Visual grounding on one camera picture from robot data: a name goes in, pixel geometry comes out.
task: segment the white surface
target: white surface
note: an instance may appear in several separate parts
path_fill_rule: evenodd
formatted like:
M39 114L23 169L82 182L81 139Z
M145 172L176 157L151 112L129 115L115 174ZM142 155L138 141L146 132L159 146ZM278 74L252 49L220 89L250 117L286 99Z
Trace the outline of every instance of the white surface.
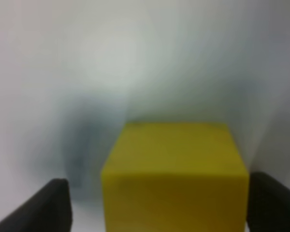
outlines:
M245 232L250 232L250 229L249 229L247 223L246 223L246 225L245 225Z
M61 129L83 98L99 127L96 199L126 112L226 120L247 166L290 185L276 171L284 156L258 153L289 87L290 0L0 0L0 219L66 175ZM102 225L100 210L74 207L74 231Z
M252 163L290 188L290 91L275 113Z

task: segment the white backdrop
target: white backdrop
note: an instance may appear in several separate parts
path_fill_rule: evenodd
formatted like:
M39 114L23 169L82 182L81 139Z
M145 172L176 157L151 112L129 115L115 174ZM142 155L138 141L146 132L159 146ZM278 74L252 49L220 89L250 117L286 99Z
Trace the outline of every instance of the white backdrop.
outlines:
M125 120L226 121L290 187L290 0L0 0L0 219L68 177L74 230L103 231Z

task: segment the cube top face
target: cube top face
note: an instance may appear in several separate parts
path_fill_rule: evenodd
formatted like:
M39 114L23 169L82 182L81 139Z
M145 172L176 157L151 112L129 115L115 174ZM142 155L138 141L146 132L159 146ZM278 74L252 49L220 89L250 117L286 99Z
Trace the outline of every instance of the cube top face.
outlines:
M248 178L228 127L220 123L128 123L104 174Z

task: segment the cube front face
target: cube front face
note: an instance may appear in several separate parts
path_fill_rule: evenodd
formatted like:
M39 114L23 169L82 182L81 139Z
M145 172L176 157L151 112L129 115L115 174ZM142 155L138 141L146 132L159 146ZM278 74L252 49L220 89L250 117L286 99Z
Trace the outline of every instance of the cube front face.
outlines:
M137 167L123 168L127 164L121 166L114 151L116 148L102 172L107 232L244 231L246 171L168 172L165 166L161 172L157 167L138 171Z

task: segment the yellow cube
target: yellow cube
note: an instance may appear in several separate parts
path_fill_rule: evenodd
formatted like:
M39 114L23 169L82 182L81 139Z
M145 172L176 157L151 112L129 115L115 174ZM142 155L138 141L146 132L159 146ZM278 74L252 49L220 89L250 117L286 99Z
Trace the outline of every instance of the yellow cube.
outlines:
M243 232L249 175L219 123L130 123L103 171L107 232Z

